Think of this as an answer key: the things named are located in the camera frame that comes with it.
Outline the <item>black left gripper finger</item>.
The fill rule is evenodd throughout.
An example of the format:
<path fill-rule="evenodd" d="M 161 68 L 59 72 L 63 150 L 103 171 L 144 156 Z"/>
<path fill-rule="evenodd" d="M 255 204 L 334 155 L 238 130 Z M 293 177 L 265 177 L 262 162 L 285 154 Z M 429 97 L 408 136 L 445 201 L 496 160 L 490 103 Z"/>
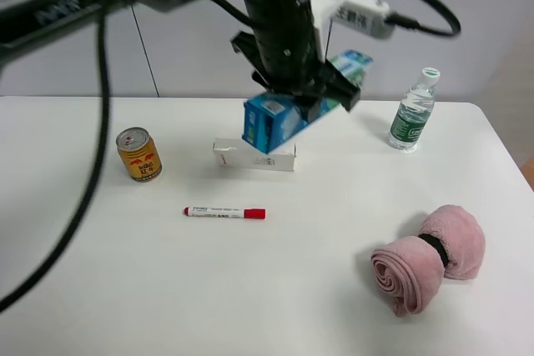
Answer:
<path fill-rule="evenodd" d="M 331 99 L 350 112 L 360 101 L 360 86 L 349 81 L 331 62 L 319 63 L 310 96 Z"/>

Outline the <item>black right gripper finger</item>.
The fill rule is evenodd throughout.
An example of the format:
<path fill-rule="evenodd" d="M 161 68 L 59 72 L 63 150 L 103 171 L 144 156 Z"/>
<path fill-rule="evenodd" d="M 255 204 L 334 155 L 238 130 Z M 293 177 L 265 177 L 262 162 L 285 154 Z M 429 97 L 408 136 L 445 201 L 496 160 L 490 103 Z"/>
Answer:
<path fill-rule="evenodd" d="M 320 99 L 308 96 L 294 97 L 294 105 L 299 110 L 301 118 L 307 123 L 313 123 L 320 116 Z"/>

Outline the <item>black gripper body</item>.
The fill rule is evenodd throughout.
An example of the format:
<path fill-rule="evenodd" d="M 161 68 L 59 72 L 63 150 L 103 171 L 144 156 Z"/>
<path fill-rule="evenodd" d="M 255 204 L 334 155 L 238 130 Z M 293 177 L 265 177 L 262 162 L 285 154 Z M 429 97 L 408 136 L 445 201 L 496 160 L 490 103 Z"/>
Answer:
<path fill-rule="evenodd" d="M 252 78 L 271 93 L 320 96 L 325 68 L 317 55 L 310 0 L 244 3 L 257 26 L 231 43 L 253 66 Z"/>

